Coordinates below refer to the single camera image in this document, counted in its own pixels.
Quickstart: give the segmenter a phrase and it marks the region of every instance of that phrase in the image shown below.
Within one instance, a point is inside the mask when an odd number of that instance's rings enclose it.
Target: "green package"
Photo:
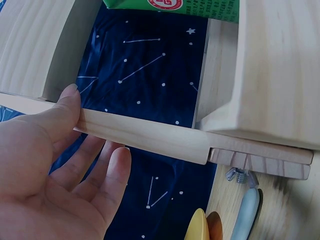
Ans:
[[[109,9],[140,9],[238,23],[239,0],[103,0]]]

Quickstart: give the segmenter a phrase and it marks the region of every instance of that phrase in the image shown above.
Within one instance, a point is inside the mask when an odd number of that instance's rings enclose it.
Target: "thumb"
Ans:
[[[23,115],[18,120],[36,124],[49,136],[52,143],[66,138],[76,126],[81,110],[81,97],[76,84],[67,86],[58,102],[49,110],[35,115]]]

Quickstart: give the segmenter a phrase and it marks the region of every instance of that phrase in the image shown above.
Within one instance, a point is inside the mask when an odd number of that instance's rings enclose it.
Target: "yellow object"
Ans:
[[[193,214],[184,240],[210,240],[206,215],[201,208]]]

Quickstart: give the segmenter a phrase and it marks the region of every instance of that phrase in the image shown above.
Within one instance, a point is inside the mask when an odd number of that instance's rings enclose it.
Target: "wood grain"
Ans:
[[[311,164],[308,180],[257,174],[263,204],[250,240],[320,239],[320,152]],[[216,211],[223,240],[229,240],[248,185],[226,180],[229,167],[218,165],[206,214]]]
[[[212,149],[208,161],[243,170],[300,180],[308,179],[310,172],[309,165],[217,148]]]
[[[10,0],[0,13],[0,91],[56,101],[75,83],[102,0]]]
[[[199,90],[196,121],[230,102],[235,82],[238,25],[208,20],[207,54],[203,63],[203,79]]]
[[[313,0],[240,1],[231,101],[200,129],[320,150],[319,12]]]
[[[0,93],[0,105],[25,114],[37,114],[54,104]],[[82,109],[77,130],[149,152],[205,164],[211,148],[231,150],[270,159],[310,164],[308,150],[251,141],[196,129]]]

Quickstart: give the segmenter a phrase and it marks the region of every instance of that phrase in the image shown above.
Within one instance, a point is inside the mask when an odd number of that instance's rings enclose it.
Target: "fingernail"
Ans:
[[[73,96],[77,92],[77,89],[78,86],[75,83],[70,84],[63,90],[63,92],[60,95],[60,99]]]

